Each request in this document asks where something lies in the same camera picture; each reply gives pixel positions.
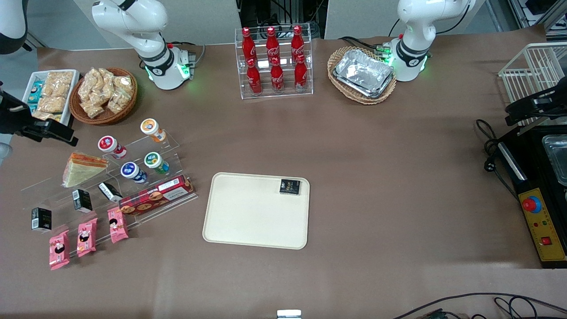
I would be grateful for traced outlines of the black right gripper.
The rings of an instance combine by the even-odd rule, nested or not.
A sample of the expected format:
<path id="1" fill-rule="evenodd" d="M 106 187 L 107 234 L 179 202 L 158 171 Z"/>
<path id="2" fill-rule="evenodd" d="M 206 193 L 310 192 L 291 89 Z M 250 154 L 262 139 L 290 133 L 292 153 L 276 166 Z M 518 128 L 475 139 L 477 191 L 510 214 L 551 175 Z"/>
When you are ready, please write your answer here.
<path id="1" fill-rule="evenodd" d="M 21 137 L 40 143 L 43 139 L 56 139 L 76 147 L 78 138 L 74 130 L 54 119 L 43 124 L 35 124 L 28 105 L 4 91 L 0 92 L 0 133 L 14 135 L 20 131 Z"/>

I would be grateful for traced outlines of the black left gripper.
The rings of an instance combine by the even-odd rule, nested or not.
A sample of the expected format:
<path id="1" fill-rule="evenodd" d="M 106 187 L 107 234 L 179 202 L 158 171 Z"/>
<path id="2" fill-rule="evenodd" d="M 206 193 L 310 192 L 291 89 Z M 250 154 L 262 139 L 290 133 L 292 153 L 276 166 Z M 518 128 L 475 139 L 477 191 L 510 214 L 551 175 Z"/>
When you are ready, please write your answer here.
<path id="1" fill-rule="evenodd" d="M 513 126 L 522 121 L 537 117 L 547 117 L 551 113 L 567 113 L 567 89 L 557 88 L 552 93 L 536 94 L 531 101 L 515 101 L 505 108 L 506 125 Z"/>

